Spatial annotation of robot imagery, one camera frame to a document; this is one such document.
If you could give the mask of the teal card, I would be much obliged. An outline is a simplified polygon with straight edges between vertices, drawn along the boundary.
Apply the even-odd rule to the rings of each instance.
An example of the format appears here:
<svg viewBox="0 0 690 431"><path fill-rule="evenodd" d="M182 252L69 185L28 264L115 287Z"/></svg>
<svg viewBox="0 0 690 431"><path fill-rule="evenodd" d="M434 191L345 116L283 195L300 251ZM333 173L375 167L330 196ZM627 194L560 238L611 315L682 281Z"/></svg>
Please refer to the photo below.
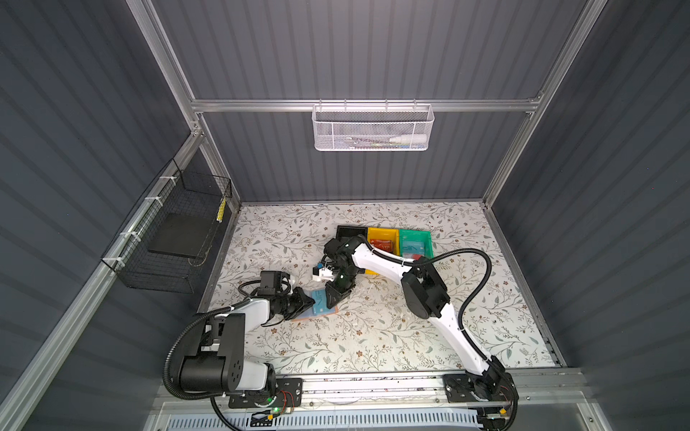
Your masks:
<svg viewBox="0 0 690 431"><path fill-rule="evenodd" d="M338 312L336 306L329 307L327 305L327 294L324 288L313 290L310 295L314 299L314 316L330 315Z"/></svg>

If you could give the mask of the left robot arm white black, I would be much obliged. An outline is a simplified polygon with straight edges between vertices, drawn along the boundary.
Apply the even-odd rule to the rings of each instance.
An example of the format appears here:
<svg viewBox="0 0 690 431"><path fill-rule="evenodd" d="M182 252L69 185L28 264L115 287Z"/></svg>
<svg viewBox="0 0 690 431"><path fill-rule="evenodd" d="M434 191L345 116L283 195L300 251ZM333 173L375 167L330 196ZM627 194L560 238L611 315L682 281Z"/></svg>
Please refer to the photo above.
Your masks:
<svg viewBox="0 0 690 431"><path fill-rule="evenodd" d="M278 391L275 368L245 357L245 336L277 315L293 320L313 305L314 299L296 287L195 316L166 356L165 388L182 400L240 393L273 397Z"/></svg>

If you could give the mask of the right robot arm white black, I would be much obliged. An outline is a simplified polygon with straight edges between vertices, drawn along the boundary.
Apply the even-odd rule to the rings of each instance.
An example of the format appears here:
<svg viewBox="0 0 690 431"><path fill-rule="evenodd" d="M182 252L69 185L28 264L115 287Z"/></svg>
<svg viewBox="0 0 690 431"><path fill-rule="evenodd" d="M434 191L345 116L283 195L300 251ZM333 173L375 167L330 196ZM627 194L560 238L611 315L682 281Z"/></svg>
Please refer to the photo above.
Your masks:
<svg viewBox="0 0 690 431"><path fill-rule="evenodd" d="M482 258L485 273L478 286L463 302L460 311L456 312L446 284L434 264L461 254L473 254ZM402 287L408 309L437 328L456 351L467 373L485 377L490 369L498 367L496 358L480 346L462 322L467 306L481 292L492 274L492 260L485 251L461 248L431 259L422 257L410 260L381 251L359 235L346 242L332 238L325 245L323 255L334 270L334 279L325 284L330 307L350 295L361 269L373 271Z"/></svg>

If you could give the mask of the black plastic bin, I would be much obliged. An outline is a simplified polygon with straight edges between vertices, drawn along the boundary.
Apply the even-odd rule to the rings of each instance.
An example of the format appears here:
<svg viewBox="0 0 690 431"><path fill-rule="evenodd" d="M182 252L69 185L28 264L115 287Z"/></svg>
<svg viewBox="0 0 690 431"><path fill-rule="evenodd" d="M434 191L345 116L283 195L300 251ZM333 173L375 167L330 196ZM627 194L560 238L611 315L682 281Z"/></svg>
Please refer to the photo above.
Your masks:
<svg viewBox="0 0 690 431"><path fill-rule="evenodd" d="M350 238L362 235L368 236L368 228L366 226L337 226L336 239L339 242L348 242Z"/></svg>

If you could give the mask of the yellow plastic bin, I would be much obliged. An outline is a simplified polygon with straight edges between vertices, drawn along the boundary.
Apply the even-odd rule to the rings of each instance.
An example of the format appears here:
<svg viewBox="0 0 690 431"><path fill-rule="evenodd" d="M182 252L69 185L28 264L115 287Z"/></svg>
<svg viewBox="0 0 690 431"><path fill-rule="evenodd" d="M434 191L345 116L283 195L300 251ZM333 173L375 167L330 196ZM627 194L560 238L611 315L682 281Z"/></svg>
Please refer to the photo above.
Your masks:
<svg viewBox="0 0 690 431"><path fill-rule="evenodd" d="M400 235L398 229L369 227L368 242L375 248L400 257Z"/></svg>

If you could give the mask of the green plastic bin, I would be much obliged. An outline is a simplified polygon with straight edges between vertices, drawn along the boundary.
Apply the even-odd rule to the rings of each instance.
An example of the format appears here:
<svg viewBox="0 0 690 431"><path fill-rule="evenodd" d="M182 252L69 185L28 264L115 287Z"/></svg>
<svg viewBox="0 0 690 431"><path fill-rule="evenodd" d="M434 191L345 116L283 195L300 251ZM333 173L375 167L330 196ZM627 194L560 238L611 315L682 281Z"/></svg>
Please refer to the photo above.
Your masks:
<svg viewBox="0 0 690 431"><path fill-rule="evenodd" d="M433 240L428 231L400 230L400 253L406 259L433 258Z"/></svg>

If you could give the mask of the black pad in basket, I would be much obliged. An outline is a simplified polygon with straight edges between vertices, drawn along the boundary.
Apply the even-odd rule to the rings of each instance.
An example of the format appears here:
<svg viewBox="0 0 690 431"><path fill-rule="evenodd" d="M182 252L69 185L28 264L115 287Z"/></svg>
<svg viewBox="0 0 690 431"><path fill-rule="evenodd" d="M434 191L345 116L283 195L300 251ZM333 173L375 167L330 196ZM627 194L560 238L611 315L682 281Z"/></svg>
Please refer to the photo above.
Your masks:
<svg viewBox="0 0 690 431"><path fill-rule="evenodd" d="M208 217L169 214L147 246L152 253L196 258L201 254L213 223Z"/></svg>

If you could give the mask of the white marker in basket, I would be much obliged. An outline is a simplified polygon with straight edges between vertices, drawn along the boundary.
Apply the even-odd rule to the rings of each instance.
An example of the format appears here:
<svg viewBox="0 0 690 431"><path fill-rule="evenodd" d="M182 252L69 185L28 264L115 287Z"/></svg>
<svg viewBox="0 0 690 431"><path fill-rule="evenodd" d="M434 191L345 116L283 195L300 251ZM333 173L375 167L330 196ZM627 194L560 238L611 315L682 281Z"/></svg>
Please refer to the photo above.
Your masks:
<svg viewBox="0 0 690 431"><path fill-rule="evenodd" d="M429 138L426 134L409 134L392 136L389 138L388 142L390 145L407 145L408 147L414 147L415 145L427 145Z"/></svg>

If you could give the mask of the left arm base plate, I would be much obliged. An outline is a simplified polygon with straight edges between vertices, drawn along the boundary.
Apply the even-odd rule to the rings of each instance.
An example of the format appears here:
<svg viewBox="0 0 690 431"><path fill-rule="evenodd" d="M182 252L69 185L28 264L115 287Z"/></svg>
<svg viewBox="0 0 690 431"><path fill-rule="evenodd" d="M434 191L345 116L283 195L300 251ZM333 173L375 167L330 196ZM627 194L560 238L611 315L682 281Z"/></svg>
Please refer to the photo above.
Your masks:
<svg viewBox="0 0 690 431"><path fill-rule="evenodd" d="M300 407L304 391L301 378L278 378L260 391L244 391L228 396L230 409L272 409Z"/></svg>

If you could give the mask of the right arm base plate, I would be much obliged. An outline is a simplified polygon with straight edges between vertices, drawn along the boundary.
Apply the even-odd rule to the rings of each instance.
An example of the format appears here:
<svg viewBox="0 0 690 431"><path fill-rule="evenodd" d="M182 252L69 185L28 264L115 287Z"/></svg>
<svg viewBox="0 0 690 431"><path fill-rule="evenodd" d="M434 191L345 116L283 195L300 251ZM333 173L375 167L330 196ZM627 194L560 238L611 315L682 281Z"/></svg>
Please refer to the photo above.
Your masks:
<svg viewBox="0 0 690 431"><path fill-rule="evenodd" d="M446 374L442 376L447 400L459 402L503 402L510 404L519 400L512 375L503 373L476 376L469 373Z"/></svg>

